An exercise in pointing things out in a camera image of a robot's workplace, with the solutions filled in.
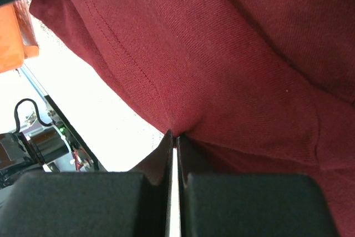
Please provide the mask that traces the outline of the maroon t shirt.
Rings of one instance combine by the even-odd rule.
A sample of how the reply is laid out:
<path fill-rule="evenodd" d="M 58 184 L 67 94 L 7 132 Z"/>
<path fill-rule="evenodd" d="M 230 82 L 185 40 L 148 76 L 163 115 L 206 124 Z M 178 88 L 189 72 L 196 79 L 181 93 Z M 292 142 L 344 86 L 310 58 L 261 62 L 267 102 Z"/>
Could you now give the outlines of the maroon t shirt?
<path fill-rule="evenodd" d="M 306 173 L 354 235 L 354 0 L 32 0 L 161 132 L 216 168 Z"/>

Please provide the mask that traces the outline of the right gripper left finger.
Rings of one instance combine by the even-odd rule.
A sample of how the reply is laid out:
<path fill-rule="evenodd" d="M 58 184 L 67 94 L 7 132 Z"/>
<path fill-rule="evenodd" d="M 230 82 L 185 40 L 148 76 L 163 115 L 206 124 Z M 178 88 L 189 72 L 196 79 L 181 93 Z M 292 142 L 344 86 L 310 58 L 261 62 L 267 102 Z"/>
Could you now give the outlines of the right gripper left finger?
<path fill-rule="evenodd" d="M 2 236 L 168 236 L 173 135 L 127 172 L 30 172 L 1 208 Z"/>

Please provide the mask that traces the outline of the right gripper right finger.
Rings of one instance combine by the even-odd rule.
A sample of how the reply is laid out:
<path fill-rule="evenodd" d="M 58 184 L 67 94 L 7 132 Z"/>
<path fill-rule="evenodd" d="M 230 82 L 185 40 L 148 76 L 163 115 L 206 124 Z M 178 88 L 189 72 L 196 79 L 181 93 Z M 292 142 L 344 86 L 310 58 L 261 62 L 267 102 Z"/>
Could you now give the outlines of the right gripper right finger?
<path fill-rule="evenodd" d="M 176 148 L 182 236 L 338 236 L 310 177 L 219 173 L 185 136 Z"/>

